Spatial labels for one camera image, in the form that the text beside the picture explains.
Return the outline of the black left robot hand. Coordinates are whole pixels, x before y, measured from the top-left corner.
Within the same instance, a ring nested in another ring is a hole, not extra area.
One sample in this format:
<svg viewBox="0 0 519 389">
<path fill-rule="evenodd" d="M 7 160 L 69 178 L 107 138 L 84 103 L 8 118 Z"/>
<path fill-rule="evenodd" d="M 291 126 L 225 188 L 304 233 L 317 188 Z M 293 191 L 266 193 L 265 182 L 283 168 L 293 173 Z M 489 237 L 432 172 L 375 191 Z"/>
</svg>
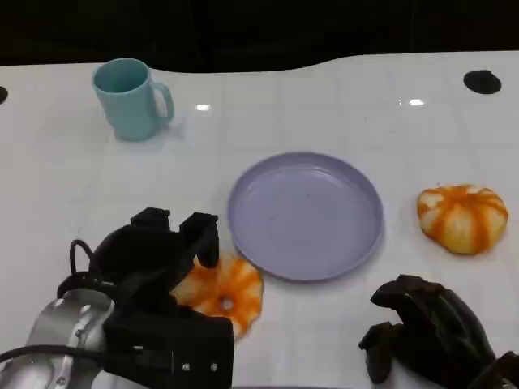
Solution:
<svg viewBox="0 0 519 389">
<path fill-rule="evenodd" d="M 219 260 L 218 217 L 195 212 L 178 231 L 170 211 L 148 207 L 110 233 L 90 255 L 89 270 L 117 287 L 116 310 L 123 314 L 199 317 L 170 295 L 194 269 Z"/>
</svg>

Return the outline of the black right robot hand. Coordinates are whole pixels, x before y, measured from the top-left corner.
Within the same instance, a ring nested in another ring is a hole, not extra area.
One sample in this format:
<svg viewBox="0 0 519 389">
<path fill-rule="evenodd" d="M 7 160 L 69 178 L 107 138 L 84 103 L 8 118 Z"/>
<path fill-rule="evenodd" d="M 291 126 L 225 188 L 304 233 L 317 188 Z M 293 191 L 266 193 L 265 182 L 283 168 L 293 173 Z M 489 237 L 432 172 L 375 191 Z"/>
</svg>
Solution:
<svg viewBox="0 0 519 389">
<path fill-rule="evenodd" d="M 400 275 L 378 287 L 371 303 L 401 319 L 371 326 L 358 344 L 374 384 L 384 383 L 399 361 L 443 388 L 467 388 L 496 360 L 478 317 L 442 284 Z"/>
</svg>

